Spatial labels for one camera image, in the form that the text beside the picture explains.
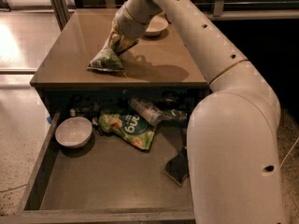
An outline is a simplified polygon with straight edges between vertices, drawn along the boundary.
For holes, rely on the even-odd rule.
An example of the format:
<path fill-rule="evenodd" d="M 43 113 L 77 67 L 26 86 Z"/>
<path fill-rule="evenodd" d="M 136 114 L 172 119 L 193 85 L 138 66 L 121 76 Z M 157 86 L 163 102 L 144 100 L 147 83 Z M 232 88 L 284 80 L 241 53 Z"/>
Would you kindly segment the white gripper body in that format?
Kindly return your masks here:
<path fill-rule="evenodd" d="M 130 10 L 127 4 L 116 12 L 114 22 L 121 34 L 127 38 L 136 39 L 147 30 L 150 16 L 140 10 Z"/>

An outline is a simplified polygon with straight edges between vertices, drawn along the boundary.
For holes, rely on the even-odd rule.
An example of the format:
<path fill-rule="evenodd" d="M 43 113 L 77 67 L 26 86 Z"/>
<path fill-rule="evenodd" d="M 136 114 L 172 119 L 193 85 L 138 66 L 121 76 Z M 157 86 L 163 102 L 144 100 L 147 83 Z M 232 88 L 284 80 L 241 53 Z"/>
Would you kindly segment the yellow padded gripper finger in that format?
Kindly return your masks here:
<path fill-rule="evenodd" d="M 117 54 L 123 54 L 125 51 L 135 46 L 137 43 L 137 39 L 122 37 L 121 40 L 116 43 L 115 52 Z"/>
<path fill-rule="evenodd" d="M 112 23 L 111 31 L 108 36 L 108 47 L 115 52 L 121 51 L 121 32 L 115 22 Z"/>

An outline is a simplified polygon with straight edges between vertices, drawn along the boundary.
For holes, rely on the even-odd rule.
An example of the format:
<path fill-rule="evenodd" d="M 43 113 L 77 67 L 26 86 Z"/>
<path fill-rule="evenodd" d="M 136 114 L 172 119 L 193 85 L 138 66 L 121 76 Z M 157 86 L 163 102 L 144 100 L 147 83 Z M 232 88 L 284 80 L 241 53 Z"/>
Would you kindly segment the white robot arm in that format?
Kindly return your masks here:
<path fill-rule="evenodd" d="M 276 94 L 254 65 L 190 0 L 128 0 L 115 22 L 142 36 L 164 12 L 212 93 L 193 110 L 187 154 L 197 224 L 287 224 Z"/>

